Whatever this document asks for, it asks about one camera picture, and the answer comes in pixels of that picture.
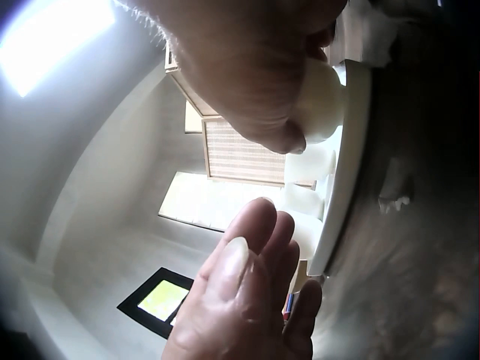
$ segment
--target ceiling light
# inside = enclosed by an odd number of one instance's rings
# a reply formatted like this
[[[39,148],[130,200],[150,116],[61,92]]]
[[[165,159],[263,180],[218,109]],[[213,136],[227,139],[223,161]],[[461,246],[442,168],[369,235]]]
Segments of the ceiling light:
[[[64,57],[114,22],[110,0],[33,1],[0,44],[4,74],[24,97]]]

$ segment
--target window frame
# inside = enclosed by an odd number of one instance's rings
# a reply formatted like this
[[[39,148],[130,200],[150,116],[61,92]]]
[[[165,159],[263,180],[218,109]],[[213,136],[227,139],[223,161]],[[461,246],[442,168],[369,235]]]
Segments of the window frame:
[[[141,284],[137,290],[135,290],[124,301],[122,301],[120,305],[117,306],[117,309],[130,317],[132,320],[138,322],[140,325],[145,326],[150,331],[160,335],[164,339],[168,339],[173,329],[173,326],[170,323],[177,316],[177,312],[180,306],[183,304],[185,298],[165,321],[158,319],[157,317],[138,307],[140,302],[142,302],[148,296],[148,294],[150,294],[163,280],[180,286],[188,291],[190,291],[193,284],[193,279],[161,267],[143,284]]]

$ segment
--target fingernail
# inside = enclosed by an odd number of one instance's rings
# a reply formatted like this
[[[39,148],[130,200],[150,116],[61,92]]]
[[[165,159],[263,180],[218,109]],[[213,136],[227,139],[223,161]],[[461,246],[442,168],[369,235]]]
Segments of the fingernail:
[[[208,279],[205,295],[210,299],[220,298],[222,301],[233,299],[243,279],[248,257],[249,250],[245,238],[231,240],[223,249]]]
[[[269,197],[266,197],[266,196],[260,196],[260,199],[265,199],[265,200],[268,200],[269,202],[271,202],[273,204],[273,200],[270,199]]]

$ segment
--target light fixture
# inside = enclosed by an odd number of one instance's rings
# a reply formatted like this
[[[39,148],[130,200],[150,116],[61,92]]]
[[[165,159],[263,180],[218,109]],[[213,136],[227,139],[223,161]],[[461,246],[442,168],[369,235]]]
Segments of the light fixture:
[[[24,97],[65,56],[114,22],[110,0],[33,1],[2,39],[3,72]]]

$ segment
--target hand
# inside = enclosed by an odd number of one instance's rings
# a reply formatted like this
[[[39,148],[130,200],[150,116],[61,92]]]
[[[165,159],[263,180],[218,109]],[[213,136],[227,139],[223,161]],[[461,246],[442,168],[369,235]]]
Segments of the hand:
[[[283,328],[281,311],[299,259],[293,229],[292,217],[269,201],[248,203],[200,269],[162,359],[311,360],[319,283],[304,285]]]
[[[158,16],[190,86],[245,138],[285,154],[305,138],[290,118],[307,54],[333,40],[347,0],[137,0]]]

